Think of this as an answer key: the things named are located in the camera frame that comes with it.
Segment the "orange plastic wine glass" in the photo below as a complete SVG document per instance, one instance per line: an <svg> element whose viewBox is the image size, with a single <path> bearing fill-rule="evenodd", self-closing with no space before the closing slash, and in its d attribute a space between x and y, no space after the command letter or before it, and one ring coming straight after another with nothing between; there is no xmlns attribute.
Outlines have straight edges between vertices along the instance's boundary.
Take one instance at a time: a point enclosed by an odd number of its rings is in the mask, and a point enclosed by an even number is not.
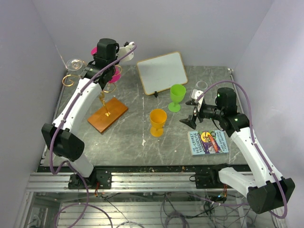
<svg viewBox="0 0 304 228"><path fill-rule="evenodd" d="M167 114L162 109L154 109L150 112L150 133L154 137L160 137L163 134L163 127L167 120Z"/></svg>

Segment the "pink plastic wine glass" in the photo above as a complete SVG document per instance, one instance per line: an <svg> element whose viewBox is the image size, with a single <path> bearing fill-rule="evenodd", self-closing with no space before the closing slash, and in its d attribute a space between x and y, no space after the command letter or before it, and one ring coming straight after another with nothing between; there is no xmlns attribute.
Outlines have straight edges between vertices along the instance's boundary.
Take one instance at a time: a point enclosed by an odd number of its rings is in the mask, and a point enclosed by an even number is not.
<svg viewBox="0 0 304 228"><path fill-rule="evenodd" d="M91 50L91 55L94 56L96 53L97 53L97 47L94 47ZM116 65L115 66L115 74L112 76L112 79L108 83L115 83L115 82L117 82L120 79L120 77L121 77L121 71L122 71L121 66Z"/></svg>

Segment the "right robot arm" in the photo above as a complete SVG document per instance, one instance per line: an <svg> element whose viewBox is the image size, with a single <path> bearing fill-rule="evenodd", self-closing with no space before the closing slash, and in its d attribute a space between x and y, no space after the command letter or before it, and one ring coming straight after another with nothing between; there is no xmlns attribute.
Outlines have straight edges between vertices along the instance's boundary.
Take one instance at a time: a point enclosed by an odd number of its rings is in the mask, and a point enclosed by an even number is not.
<svg viewBox="0 0 304 228"><path fill-rule="evenodd" d="M231 165L219 164L207 174L196 176L197 184L206 183L215 188L226 184L246 197L249 206L257 214L287 208L295 189L291 178L284 178L261 148L249 119L238 112L237 94L232 88L217 90L215 105L205 103L204 92L194 89L186 103L194 106L193 113L181 122L196 128L196 120L218 121L222 130L238 146L252 174L246 176Z"/></svg>

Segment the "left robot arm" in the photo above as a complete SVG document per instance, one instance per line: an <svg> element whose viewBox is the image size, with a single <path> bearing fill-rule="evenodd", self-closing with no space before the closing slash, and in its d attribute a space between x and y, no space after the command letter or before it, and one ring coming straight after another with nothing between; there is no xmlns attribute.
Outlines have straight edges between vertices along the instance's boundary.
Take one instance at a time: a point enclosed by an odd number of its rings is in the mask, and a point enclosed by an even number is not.
<svg viewBox="0 0 304 228"><path fill-rule="evenodd" d="M85 144L76 133L95 98L103 91L115 74L115 66L125 57L133 56L134 42L123 47L110 38L102 38L96 45L93 60L83 70L78 86L62 113L52 124L44 124L41 132L49 156L63 159L73 171L69 189L91 189L99 186L98 172L84 154Z"/></svg>

